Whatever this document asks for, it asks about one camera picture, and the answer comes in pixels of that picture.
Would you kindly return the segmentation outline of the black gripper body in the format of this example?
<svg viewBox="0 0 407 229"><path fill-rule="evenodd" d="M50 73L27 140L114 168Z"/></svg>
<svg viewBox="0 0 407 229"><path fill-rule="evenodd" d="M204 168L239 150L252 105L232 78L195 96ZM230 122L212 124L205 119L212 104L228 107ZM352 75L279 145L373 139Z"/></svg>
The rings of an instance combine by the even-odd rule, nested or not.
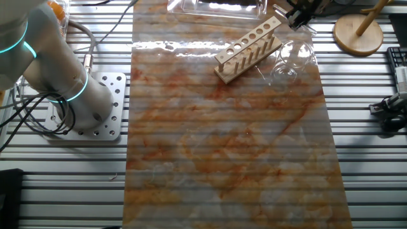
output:
<svg viewBox="0 0 407 229"><path fill-rule="evenodd" d="M320 14L332 2L332 0L287 0L287 2L295 10Z"/></svg>

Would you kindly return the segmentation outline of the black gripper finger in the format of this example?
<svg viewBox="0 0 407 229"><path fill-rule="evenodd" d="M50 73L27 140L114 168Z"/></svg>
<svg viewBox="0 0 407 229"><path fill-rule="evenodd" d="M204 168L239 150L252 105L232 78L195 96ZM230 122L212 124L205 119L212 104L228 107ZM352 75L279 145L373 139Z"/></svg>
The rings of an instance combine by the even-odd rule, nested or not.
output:
<svg viewBox="0 0 407 229"><path fill-rule="evenodd" d="M303 20L305 11L301 9L293 9L286 13L285 17L288 20Z"/></svg>
<svg viewBox="0 0 407 229"><path fill-rule="evenodd" d="M309 14L291 15L291 28L296 31L301 26L307 25L311 19L313 19L313 15Z"/></svg>

